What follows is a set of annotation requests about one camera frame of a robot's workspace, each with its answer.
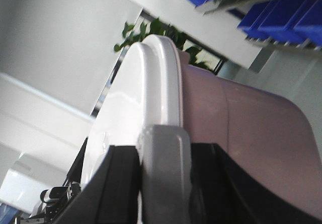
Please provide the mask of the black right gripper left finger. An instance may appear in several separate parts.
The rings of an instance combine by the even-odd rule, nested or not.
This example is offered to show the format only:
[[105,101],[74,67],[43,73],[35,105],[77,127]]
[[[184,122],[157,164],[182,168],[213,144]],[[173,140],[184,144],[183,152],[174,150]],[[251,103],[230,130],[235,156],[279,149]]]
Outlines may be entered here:
[[111,146],[83,191],[54,223],[137,223],[141,181],[134,146]]

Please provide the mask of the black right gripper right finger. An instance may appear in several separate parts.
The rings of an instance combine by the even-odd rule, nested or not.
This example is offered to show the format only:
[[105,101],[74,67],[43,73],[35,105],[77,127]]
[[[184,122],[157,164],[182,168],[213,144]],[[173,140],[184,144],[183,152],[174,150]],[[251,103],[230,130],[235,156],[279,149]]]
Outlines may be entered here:
[[218,144],[191,144],[191,223],[321,223],[243,170]]

